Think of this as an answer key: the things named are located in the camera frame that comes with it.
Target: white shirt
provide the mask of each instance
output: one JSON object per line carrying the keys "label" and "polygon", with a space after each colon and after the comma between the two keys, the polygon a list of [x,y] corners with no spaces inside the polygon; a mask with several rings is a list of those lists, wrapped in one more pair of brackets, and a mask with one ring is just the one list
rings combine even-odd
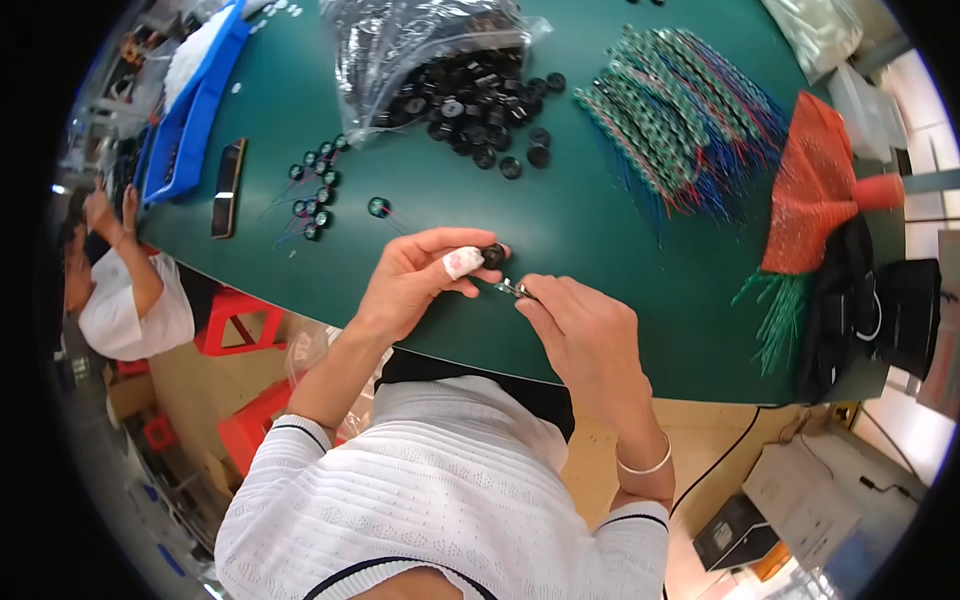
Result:
{"label": "white shirt", "polygon": [[236,600],[342,600],[399,572],[345,569],[400,557],[498,600],[659,598],[666,510],[631,503],[590,532],[565,459],[556,426],[482,377],[385,384],[371,426],[335,449],[283,416],[221,525],[218,578]]}
{"label": "white shirt", "polygon": [[136,317],[133,281],[120,255],[111,248],[90,270],[96,282],[80,313],[80,331],[97,353],[122,361],[149,358],[193,339],[193,314],[180,285],[177,263],[167,254],[150,262],[163,281],[163,293],[143,319]]}

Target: smartphone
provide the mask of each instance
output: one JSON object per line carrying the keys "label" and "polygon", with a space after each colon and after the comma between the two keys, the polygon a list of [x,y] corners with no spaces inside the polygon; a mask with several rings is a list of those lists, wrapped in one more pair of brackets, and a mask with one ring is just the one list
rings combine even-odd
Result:
{"label": "smartphone", "polygon": [[243,165],[247,138],[227,144],[220,155],[220,170],[217,171],[217,195],[213,197],[213,221],[210,235],[221,240],[233,235],[233,213],[237,205],[237,185],[240,182],[240,167]]}

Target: black bag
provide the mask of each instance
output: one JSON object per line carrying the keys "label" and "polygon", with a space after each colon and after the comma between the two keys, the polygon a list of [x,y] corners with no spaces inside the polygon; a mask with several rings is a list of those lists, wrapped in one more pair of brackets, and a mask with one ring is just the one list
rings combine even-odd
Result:
{"label": "black bag", "polygon": [[900,260],[874,275],[874,245],[862,215],[827,240],[813,275],[797,362],[799,402],[818,404],[856,354],[925,379],[940,326],[940,263]]}
{"label": "black bag", "polygon": [[824,401],[857,353],[867,351],[855,331],[876,329],[874,242],[862,215],[827,238],[827,252],[813,274],[797,362],[797,400]]}

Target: white knit shirt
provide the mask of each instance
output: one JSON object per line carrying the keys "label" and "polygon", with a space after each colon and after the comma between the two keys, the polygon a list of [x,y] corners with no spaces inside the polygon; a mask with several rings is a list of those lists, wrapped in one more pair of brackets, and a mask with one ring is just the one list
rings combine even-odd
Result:
{"label": "white knit shirt", "polygon": [[[335,449],[287,415],[230,504],[217,575],[236,600],[340,600],[418,564],[498,600],[659,598],[666,510],[631,503],[591,533],[565,459],[556,426],[482,377],[383,385],[371,426]],[[356,567],[387,557],[414,562]]]}

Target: clear plastic bag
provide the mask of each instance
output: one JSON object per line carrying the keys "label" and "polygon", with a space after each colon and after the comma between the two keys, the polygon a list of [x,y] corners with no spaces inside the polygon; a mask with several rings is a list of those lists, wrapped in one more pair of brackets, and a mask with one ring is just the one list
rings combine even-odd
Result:
{"label": "clear plastic bag", "polygon": [[761,0],[813,85],[856,51],[863,25],[846,0]]}
{"label": "clear plastic bag", "polygon": [[371,134],[374,116],[403,78],[438,57],[481,50],[524,50],[553,31],[520,16],[514,0],[320,0],[336,41],[335,72],[343,131],[351,145]]}
{"label": "clear plastic bag", "polygon": [[[303,375],[320,362],[329,345],[337,339],[341,331],[341,329],[321,323],[310,323],[297,332],[297,335],[293,337],[293,341],[289,344],[285,365],[291,390],[297,389],[297,384],[303,379]],[[373,378],[364,386],[363,392],[353,402],[353,406],[350,407],[344,422],[337,428],[339,441],[357,437],[370,425],[373,408],[373,381],[380,376],[384,363],[392,354],[393,350],[390,349],[380,359],[380,363],[373,373]]]}

